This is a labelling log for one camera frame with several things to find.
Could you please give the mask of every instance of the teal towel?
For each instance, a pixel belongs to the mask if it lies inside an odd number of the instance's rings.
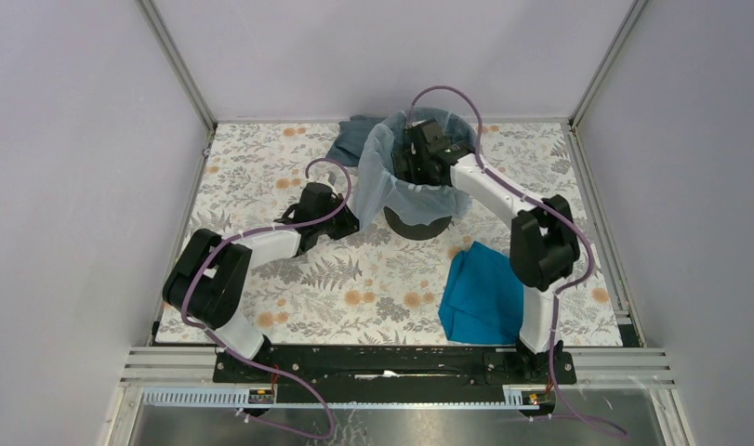
[[[439,315],[451,341],[516,344],[524,315],[524,287],[508,258],[477,242],[458,253]]]

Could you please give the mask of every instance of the plastic bag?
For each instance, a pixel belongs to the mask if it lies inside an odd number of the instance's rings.
[[[455,114],[432,108],[415,108],[414,122],[435,119],[451,142],[475,143],[475,131]],[[470,196],[450,186],[416,185],[394,175],[392,153],[409,137],[404,132],[406,113],[398,111],[371,130],[358,164],[357,190],[352,212],[365,230],[377,212],[387,206],[406,225],[428,225],[453,216],[461,218],[470,210]]]

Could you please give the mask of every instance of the lavender wall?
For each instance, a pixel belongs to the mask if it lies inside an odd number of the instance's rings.
[[[651,3],[580,130],[697,444],[754,444],[754,2]]]
[[[435,84],[484,116],[568,116],[631,0],[156,4],[218,119],[270,120],[395,112]],[[424,101],[471,114],[451,94]]]
[[[94,443],[204,140],[135,2],[0,0],[0,444]]]

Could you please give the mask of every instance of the dark blue cloth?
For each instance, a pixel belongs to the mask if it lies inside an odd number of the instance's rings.
[[[451,341],[516,344],[524,315],[524,287],[508,258],[477,242],[458,253],[439,315]]]
[[[347,167],[357,167],[368,134],[375,125],[384,120],[385,118],[367,118],[356,115],[352,116],[349,121],[341,121],[338,123],[341,133],[333,141],[333,147],[327,152],[327,158],[332,158]]]

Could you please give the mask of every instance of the floral tablecloth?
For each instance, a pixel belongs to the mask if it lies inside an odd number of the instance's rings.
[[[337,124],[219,125],[186,241],[199,228],[231,235],[269,225],[298,201],[306,163],[324,156],[337,133]],[[576,224],[591,232],[560,125],[487,125],[483,152],[529,190],[566,197]],[[312,174],[325,170],[336,172],[317,164]],[[357,169],[351,173],[356,181]],[[337,242],[324,238],[304,256],[250,271],[242,309],[273,343],[447,344],[437,310],[451,259],[475,241],[507,254],[509,235],[479,203],[425,242],[398,236],[379,214],[355,235]],[[582,258],[575,275],[584,267]],[[560,333],[570,345],[621,345],[600,267],[563,294]],[[208,342],[168,305],[155,341]]]

